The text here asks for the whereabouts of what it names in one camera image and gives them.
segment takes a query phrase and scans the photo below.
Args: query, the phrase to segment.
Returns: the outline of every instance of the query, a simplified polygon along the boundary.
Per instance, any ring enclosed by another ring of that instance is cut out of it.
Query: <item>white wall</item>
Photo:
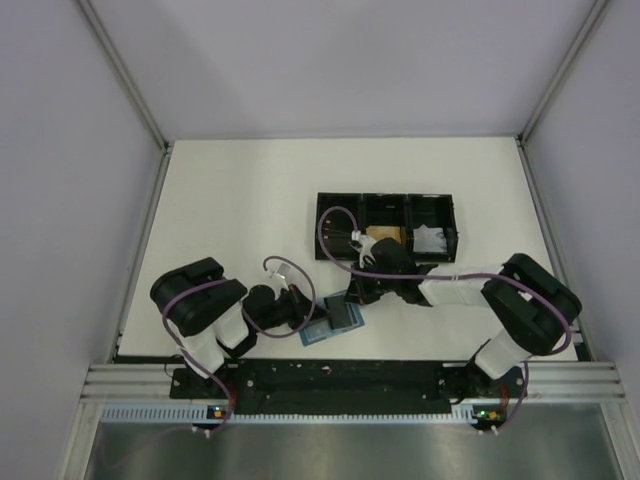
[[[171,139],[519,133],[593,0],[93,0]]]
[[[640,419],[640,2],[611,3],[531,154],[596,351]]]
[[[0,471],[53,478],[159,154],[69,0],[0,15]]]

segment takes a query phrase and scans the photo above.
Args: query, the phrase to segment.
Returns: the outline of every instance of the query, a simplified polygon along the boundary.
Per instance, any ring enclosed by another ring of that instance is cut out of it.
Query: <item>gray wall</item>
[[[69,0],[0,15],[0,471],[53,478],[159,154]]]
[[[94,0],[165,135],[519,133],[593,0]]]
[[[531,144],[598,354],[640,419],[640,2],[617,0]]]

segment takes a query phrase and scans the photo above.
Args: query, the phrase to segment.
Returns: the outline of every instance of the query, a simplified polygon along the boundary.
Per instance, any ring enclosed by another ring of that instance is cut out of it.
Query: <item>gray floor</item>
[[[115,462],[166,426],[101,427]],[[91,480],[621,478],[598,407],[528,406],[499,437],[461,426],[236,426],[211,440],[172,432]]]

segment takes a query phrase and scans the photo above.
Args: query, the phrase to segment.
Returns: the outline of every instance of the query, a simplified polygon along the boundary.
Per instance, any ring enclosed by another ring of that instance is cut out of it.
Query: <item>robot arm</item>
[[[569,324],[582,309],[567,287],[522,253],[513,255],[501,266],[472,269],[470,273],[469,269],[453,271],[436,265],[416,265],[391,238],[372,244],[369,237],[355,232],[353,240],[360,251],[360,261],[354,265],[347,293],[350,301],[372,303],[385,292],[394,291],[410,304],[428,307],[459,304],[493,310],[504,328],[469,362],[469,368],[479,368],[491,380],[501,378],[531,355],[549,355],[565,335],[563,325],[548,306],[525,293],[522,287],[542,296]],[[358,271],[373,275],[363,277]],[[377,274],[382,277],[397,274],[400,279],[373,278]],[[427,274],[430,278],[425,280],[401,279],[406,275]]]

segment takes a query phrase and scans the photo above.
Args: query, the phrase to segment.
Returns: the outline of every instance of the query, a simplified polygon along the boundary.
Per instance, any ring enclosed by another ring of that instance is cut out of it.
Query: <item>white table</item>
[[[450,193],[460,232],[454,265],[498,264],[525,252],[550,269],[512,138],[179,141],[119,354],[177,353],[149,290],[163,273],[207,256],[248,288],[268,283],[262,259],[277,254],[305,268],[319,295],[344,290],[349,275],[314,260],[318,192]],[[259,336],[247,357],[467,360],[501,328],[488,309],[421,308],[394,294],[363,316],[364,327],[310,347],[297,335]]]

